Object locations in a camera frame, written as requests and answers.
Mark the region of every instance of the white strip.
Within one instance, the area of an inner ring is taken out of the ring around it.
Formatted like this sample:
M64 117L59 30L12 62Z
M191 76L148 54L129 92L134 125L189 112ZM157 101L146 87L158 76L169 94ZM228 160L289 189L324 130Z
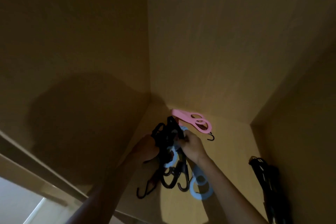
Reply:
M81 193L83 196L85 196L86 198L88 198L88 196L83 193L82 191L80 191L78 188L76 188L74 185L72 185L71 183L69 183L65 178L63 178L61 175L59 175L58 173L56 173L54 170L52 170L50 167L48 167L45 163L43 163L42 161L40 161L38 158L36 158L33 154L31 154L29 151L27 151L26 149L24 149L21 145L19 145L17 142L15 142L13 139L11 139L9 136L7 136L5 133L3 133L0 130L0 136L2 136L4 139L6 139L7 141L9 141L12 145L14 145L16 148L18 148L19 150L21 150L23 153L25 153L26 155L28 155L30 158L32 158L33 160L35 160L36 162L38 162L41 166L45 167L46 169L48 169L50 172L52 172L55 176L57 176L58 178L60 178L61 180L63 180L66 184L68 184L70 187L72 187L73 189L75 189L76 191L78 191L79 193Z
M33 220L33 218L35 217L35 215L37 214L37 212L39 211L39 209L42 207L44 201L46 200L46 198L42 198L42 200L39 202L39 204L35 207L35 209L31 212L31 214L28 216L28 218L23 222L23 224L29 224L31 223L31 221Z

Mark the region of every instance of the wooden panel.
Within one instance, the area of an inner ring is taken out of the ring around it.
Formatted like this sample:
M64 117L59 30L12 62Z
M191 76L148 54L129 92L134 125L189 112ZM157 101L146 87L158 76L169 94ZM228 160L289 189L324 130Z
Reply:
M149 103L146 0L2 0L0 129L75 185L119 160Z
M139 138L149 133L159 122L167 121L170 108L154 103L149 105L125 155ZM259 155L250 126L212 115L207 115L206 119L213 126L212 132L216 137L213 142L206 140L208 135L199 133L191 125L186 125L200 136L209 156L265 217L262 189L248 164L252 155ZM118 211L153 224L226 223L225 215L215 195L205 201L198 201L191 196L190 192L183 193L177 186L171 190L166 189L160 183L148 197L138 199L137 187L140 187L140 193L143 193L147 180L157 167L158 163L155 160L142 165L126 188L117 207Z
M301 59L323 52L335 1L148 0L151 91L251 123Z
M335 113L336 46L308 70L264 127L294 223L334 221Z

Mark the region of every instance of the person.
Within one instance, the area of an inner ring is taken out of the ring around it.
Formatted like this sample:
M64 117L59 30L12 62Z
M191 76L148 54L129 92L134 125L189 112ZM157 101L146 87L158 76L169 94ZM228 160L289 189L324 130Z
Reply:
M183 152L204 172L230 224L268 223L249 201L229 181L204 150L202 141L189 130L178 140ZM159 153L151 136L142 138L124 162L110 172L66 224L108 224L132 175L147 160Z

